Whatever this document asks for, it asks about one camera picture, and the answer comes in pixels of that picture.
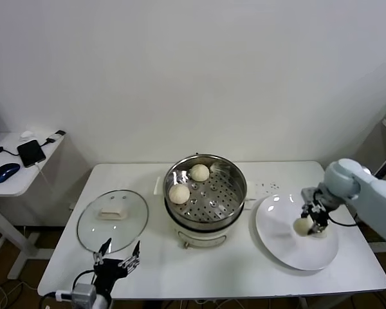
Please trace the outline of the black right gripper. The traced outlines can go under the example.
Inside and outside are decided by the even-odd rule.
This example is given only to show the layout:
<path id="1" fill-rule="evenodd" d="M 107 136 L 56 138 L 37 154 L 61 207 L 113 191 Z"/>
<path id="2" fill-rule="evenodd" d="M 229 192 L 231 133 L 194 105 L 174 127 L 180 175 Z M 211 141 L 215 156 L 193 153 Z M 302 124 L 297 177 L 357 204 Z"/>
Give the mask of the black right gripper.
<path id="1" fill-rule="evenodd" d="M 311 215 L 313 220 L 312 226 L 308 230 L 308 234 L 320 234 L 328 226 L 328 211 L 318 200 L 314 200 L 312 204 L 305 203 L 302 206 L 301 218 L 307 218 Z"/>

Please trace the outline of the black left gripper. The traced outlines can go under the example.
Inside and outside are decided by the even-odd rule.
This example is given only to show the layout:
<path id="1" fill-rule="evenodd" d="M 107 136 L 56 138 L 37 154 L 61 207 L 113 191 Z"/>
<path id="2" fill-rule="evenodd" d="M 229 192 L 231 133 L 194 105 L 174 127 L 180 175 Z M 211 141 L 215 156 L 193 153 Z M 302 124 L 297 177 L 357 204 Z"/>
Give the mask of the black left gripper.
<path id="1" fill-rule="evenodd" d="M 140 264 L 140 241 L 137 242 L 131 257 L 124 260 L 104 258 L 109 250 L 112 239 L 109 238 L 93 253 L 94 272 L 96 279 L 94 286 L 96 293 L 110 295 L 115 283 L 128 276 Z"/>

